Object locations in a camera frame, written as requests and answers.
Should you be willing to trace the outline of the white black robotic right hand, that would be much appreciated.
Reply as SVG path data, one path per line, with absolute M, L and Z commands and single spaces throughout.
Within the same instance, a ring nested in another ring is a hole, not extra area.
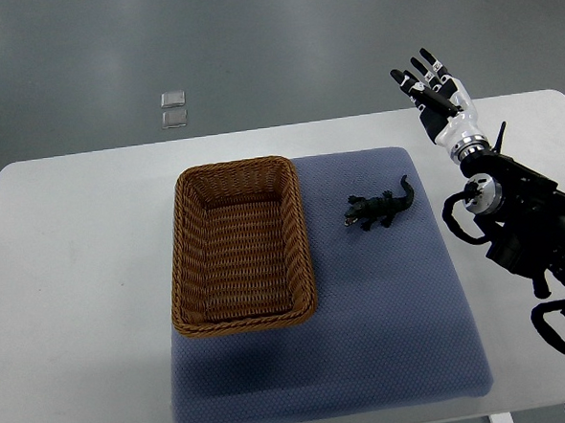
M 459 164 L 467 155 L 488 149 L 489 142 L 478 126 L 478 112 L 460 80 L 428 50 L 411 58 L 416 73 L 390 72 L 398 88 L 419 112 L 425 133 Z

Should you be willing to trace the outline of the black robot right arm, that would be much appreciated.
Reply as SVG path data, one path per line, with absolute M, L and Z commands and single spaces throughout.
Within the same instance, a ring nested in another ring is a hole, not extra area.
M 540 300 L 532 324 L 565 355 L 565 340 L 545 319 L 549 313 L 565 318 L 565 193 L 500 148 L 473 132 L 449 146 L 467 182 L 444 201 L 442 218 L 459 240 L 488 245 L 486 258 L 531 280 Z

